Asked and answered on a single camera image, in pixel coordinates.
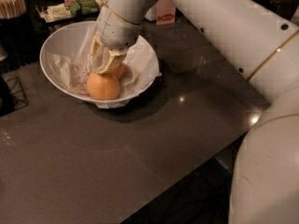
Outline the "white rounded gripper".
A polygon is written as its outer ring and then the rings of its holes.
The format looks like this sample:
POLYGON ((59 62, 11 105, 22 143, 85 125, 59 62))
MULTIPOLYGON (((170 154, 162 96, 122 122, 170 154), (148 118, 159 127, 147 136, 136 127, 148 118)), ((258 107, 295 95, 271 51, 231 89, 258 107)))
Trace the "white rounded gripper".
POLYGON ((98 35, 92 39, 90 62, 96 74, 104 74, 122 63, 127 55, 125 48, 136 42, 141 25, 130 23, 108 6, 103 6, 96 20, 96 28, 98 35))

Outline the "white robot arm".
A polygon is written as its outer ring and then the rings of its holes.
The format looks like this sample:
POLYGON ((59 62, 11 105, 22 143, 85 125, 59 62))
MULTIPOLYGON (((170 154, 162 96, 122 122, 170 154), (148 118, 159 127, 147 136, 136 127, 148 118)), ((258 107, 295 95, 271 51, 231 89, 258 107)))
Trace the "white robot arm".
MULTIPOLYGON (((102 6, 97 73, 117 66, 156 1, 102 6)), ((251 0, 171 1, 270 104, 238 151, 229 224, 299 224, 299 27, 251 0)))

